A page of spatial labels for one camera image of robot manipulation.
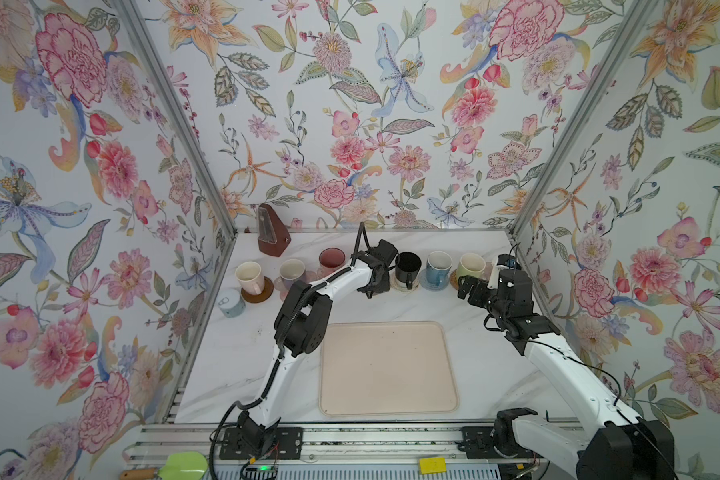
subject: green spatula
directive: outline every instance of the green spatula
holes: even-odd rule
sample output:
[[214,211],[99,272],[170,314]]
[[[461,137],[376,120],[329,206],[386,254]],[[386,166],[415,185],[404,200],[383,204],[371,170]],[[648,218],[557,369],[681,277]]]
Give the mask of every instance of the green spatula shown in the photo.
[[198,452],[174,453],[162,468],[139,468],[125,470],[120,480],[151,480],[159,476],[163,480],[200,480],[208,470],[206,457]]

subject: blue saucer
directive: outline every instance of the blue saucer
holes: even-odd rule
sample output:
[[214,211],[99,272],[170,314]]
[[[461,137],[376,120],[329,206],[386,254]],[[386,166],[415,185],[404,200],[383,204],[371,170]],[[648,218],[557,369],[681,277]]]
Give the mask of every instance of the blue saucer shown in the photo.
[[440,290],[445,290],[445,287],[448,286],[449,282],[446,280],[443,282],[440,286],[434,286],[431,283],[427,282],[427,273],[421,272],[418,276],[418,282],[421,283],[422,287],[425,290],[429,290],[431,292],[439,292]]

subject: black mug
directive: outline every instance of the black mug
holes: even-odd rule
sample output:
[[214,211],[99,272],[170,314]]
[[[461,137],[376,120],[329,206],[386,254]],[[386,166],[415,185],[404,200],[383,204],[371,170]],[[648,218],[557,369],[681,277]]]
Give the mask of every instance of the black mug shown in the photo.
[[398,264],[394,268],[394,278],[405,284],[407,290],[413,290],[413,282],[422,268],[422,259],[413,252],[403,252],[398,255]]

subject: floral wallpaper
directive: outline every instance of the floral wallpaper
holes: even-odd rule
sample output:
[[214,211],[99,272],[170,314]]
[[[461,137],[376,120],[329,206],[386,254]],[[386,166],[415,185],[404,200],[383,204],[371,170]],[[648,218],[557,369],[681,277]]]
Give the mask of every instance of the floral wallpaper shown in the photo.
[[634,42],[520,248],[677,474],[720,480],[720,0],[657,2]]
[[138,2],[231,216],[509,225],[626,0]]
[[228,240],[164,108],[107,0],[0,0],[0,480],[115,478],[170,400]]

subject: beige tray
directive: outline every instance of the beige tray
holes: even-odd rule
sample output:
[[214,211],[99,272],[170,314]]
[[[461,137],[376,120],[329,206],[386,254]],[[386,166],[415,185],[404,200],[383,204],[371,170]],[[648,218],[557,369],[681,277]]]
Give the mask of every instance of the beige tray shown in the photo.
[[437,322],[336,323],[322,341],[327,416],[452,412],[456,383]]

